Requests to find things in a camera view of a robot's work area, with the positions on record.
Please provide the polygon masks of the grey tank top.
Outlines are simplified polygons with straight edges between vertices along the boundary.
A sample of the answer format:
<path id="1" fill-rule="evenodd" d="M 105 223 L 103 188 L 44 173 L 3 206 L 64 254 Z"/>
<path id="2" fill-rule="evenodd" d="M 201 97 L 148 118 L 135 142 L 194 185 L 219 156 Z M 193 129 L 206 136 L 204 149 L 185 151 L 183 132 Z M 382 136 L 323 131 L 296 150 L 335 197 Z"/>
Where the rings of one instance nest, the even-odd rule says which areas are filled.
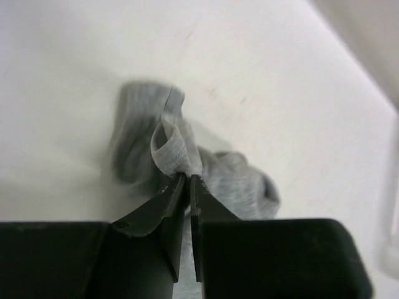
<path id="1" fill-rule="evenodd" d="M 135 81 L 122 88 L 116 178 L 149 195 L 177 174 L 197 175 L 239 218 L 275 218 L 281 202 L 273 182 L 240 152 L 200 146 L 182 115 L 184 100 L 179 88 L 160 82 Z"/>

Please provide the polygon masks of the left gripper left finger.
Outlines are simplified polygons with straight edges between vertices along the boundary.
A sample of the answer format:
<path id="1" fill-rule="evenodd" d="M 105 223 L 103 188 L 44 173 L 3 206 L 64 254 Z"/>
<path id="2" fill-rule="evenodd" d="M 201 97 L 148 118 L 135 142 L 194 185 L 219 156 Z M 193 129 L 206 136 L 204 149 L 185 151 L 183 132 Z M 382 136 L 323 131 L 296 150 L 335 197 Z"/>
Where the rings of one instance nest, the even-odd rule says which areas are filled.
<path id="1" fill-rule="evenodd" d="M 3 222 L 2 298 L 171 298 L 186 177 L 112 222 Z"/>

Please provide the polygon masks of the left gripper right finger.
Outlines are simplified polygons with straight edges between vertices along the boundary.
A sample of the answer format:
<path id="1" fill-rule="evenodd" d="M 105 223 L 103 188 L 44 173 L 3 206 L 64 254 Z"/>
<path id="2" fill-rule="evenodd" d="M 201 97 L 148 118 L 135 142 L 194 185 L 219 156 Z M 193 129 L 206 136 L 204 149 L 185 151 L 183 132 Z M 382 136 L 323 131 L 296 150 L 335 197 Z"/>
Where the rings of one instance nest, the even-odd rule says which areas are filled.
<path id="1" fill-rule="evenodd" d="M 203 298 L 371 298 L 348 230 L 333 219 L 244 221 L 190 180 L 191 231 Z"/>

